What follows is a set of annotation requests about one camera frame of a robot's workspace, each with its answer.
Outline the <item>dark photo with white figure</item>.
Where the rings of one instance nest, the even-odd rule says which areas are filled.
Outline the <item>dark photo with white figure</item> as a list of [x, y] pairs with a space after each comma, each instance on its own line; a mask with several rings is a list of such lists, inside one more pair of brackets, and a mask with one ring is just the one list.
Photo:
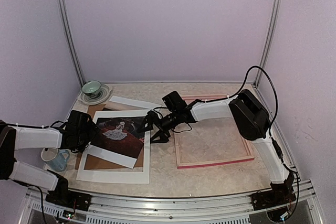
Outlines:
[[145, 134], [139, 133], [148, 110], [98, 111], [93, 121], [99, 128], [88, 154], [125, 167], [133, 167], [144, 148]]

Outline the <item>pink wooden picture frame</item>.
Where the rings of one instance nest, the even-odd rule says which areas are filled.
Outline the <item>pink wooden picture frame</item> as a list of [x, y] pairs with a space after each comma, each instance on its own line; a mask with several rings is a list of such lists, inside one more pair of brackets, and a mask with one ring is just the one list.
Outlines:
[[191, 130], [181, 124], [175, 128], [174, 142], [178, 169], [201, 168], [252, 161], [251, 145], [241, 137], [229, 107], [217, 116], [201, 119]]

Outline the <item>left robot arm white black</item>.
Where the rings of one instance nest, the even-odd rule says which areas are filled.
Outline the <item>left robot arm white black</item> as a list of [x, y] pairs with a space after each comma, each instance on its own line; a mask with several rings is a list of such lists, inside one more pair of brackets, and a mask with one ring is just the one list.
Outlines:
[[15, 152], [31, 148], [83, 152], [99, 133], [92, 117], [72, 110], [66, 122], [51, 126], [10, 124], [1, 121], [1, 180], [12, 180], [52, 191], [53, 197], [66, 206], [73, 201], [73, 193], [61, 183], [57, 175], [20, 162]]

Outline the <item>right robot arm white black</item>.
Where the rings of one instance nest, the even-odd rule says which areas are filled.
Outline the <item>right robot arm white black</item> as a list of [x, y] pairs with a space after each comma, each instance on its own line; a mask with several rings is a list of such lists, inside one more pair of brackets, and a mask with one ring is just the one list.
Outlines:
[[289, 196], [284, 184], [292, 184], [293, 172], [287, 167], [283, 153], [271, 135], [272, 121], [259, 100], [247, 89], [230, 97], [203, 101], [196, 99], [187, 104], [177, 91], [163, 98], [169, 114], [160, 118], [154, 110], [147, 112], [137, 132], [144, 133], [157, 127], [152, 143], [166, 143], [170, 132], [182, 123], [191, 124], [210, 119], [232, 117], [240, 135], [251, 141], [266, 165], [271, 185], [277, 186], [269, 192], [273, 205], [281, 204]]

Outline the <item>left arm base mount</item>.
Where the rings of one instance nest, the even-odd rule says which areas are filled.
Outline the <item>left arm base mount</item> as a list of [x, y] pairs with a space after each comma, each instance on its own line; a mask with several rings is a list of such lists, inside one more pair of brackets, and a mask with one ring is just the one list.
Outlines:
[[58, 178], [56, 188], [49, 190], [46, 196], [47, 202], [82, 211], [88, 211], [91, 199], [90, 194], [69, 190], [68, 181], [63, 177]]

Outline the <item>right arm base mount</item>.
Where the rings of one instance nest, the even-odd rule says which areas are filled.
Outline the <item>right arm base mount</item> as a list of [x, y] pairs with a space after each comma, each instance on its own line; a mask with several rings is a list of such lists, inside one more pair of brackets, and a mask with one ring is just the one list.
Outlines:
[[251, 201], [254, 211], [294, 202], [296, 196], [292, 184], [292, 179], [286, 179], [282, 184], [271, 183], [270, 190], [253, 193]]

